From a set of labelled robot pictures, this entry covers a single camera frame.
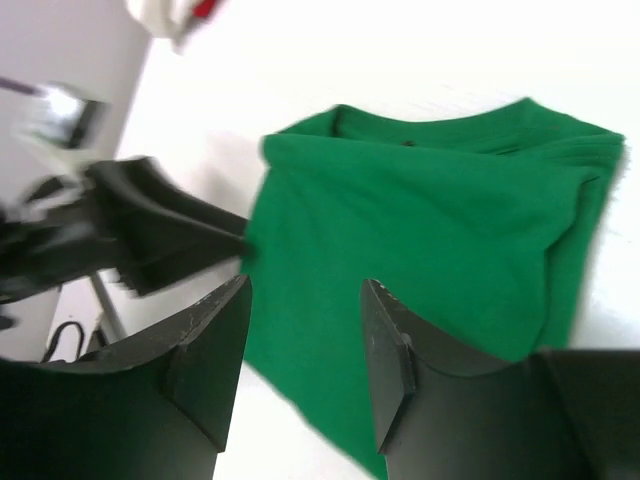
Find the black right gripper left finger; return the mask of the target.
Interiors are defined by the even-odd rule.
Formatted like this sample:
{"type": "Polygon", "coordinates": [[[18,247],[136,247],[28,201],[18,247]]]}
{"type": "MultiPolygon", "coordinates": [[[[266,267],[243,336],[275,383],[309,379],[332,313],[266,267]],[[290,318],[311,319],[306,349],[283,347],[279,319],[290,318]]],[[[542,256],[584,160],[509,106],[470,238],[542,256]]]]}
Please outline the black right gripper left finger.
{"type": "Polygon", "coordinates": [[[209,479],[251,315],[245,275],[82,356],[1,364],[5,479],[209,479]]]}

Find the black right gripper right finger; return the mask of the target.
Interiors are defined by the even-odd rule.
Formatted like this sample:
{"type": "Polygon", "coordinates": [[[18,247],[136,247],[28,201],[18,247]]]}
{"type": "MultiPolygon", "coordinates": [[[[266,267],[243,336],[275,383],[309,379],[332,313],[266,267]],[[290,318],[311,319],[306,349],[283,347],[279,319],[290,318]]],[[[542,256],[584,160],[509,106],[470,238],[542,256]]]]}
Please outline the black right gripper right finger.
{"type": "Polygon", "coordinates": [[[377,449],[392,479],[635,479],[639,355],[542,350],[509,363],[361,288],[377,449]]]}

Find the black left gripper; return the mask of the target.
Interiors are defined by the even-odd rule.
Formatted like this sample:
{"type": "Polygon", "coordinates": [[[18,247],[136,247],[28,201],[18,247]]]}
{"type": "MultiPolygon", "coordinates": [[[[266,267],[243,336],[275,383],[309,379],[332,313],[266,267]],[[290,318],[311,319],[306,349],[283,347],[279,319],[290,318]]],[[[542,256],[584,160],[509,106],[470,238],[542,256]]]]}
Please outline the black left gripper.
{"type": "Polygon", "coordinates": [[[248,220],[171,183],[151,157],[91,164],[72,199],[58,175],[1,211],[1,303],[11,304],[112,269],[144,297],[249,251],[248,220]]]}

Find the green t shirt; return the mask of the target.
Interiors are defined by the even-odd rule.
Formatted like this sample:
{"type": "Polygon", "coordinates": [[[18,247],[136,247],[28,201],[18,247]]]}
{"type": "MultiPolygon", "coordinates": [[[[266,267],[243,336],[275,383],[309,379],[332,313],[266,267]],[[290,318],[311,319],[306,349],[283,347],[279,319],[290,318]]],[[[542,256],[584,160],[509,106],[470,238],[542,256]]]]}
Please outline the green t shirt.
{"type": "Polygon", "coordinates": [[[377,479],[360,288],[508,361],[568,343],[621,134],[523,99],[432,122],[339,105],[268,135],[246,361],[377,479]]]}

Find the white t shirt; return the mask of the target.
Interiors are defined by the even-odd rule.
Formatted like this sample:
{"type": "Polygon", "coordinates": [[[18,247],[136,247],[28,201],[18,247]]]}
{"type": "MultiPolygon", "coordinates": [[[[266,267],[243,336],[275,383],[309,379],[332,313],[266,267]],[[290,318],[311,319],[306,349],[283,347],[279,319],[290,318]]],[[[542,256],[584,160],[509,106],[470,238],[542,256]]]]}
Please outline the white t shirt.
{"type": "Polygon", "coordinates": [[[180,53],[199,21],[193,13],[199,4],[195,0],[125,0],[131,17],[153,38],[171,42],[180,53]]]}

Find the red t shirt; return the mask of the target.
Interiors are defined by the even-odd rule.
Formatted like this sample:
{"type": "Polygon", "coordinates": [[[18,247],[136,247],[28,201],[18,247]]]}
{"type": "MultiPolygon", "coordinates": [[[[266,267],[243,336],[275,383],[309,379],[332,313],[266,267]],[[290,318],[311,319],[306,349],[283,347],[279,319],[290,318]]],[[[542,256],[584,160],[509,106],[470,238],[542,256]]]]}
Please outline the red t shirt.
{"type": "Polygon", "coordinates": [[[208,19],[216,9],[223,3],[223,0],[200,0],[191,8],[191,14],[199,20],[208,19]]]}

